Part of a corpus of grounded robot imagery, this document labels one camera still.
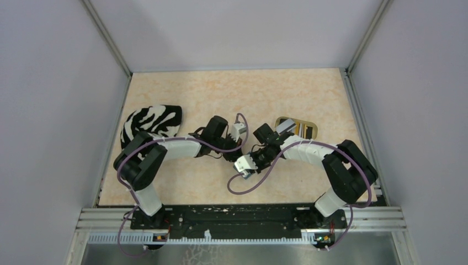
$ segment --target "zebra print cloth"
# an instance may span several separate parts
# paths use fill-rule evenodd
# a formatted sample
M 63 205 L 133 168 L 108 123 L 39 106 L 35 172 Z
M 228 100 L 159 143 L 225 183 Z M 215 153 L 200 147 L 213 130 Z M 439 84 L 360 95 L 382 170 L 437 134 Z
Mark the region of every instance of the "zebra print cloth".
M 182 122 L 182 107 L 171 105 L 150 106 L 136 110 L 127 118 L 120 132 L 122 150 L 133 140 L 139 131 L 146 131 L 154 136 L 174 137 Z

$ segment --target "gray wall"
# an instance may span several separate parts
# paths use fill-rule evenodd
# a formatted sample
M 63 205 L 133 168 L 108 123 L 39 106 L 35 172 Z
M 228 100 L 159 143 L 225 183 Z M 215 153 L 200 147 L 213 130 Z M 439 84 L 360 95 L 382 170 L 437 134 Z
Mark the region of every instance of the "gray wall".
M 63 264 L 126 77 L 78 0 L 0 8 L 0 264 Z
M 380 0 L 92 0 L 130 69 L 344 67 Z
M 352 77 L 422 264 L 466 264 L 468 2 L 395 1 Z

